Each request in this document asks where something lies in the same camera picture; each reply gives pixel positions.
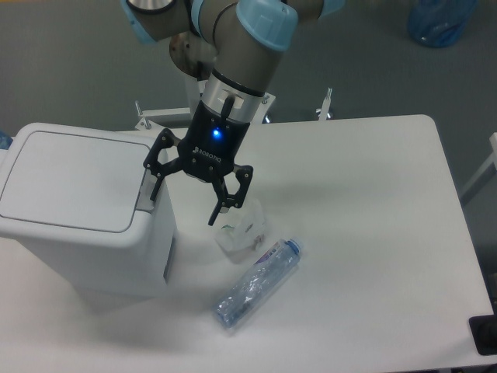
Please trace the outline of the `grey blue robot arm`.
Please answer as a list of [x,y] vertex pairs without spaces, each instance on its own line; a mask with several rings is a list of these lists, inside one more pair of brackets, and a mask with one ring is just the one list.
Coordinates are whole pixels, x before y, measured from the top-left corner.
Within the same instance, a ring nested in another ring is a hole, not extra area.
[[340,10],[342,1],[123,1],[137,35],[156,43],[191,32],[217,55],[184,138],[162,130],[143,166],[156,178],[183,171],[209,183],[217,203],[208,223],[244,204],[253,168],[235,164],[262,98],[298,24]]

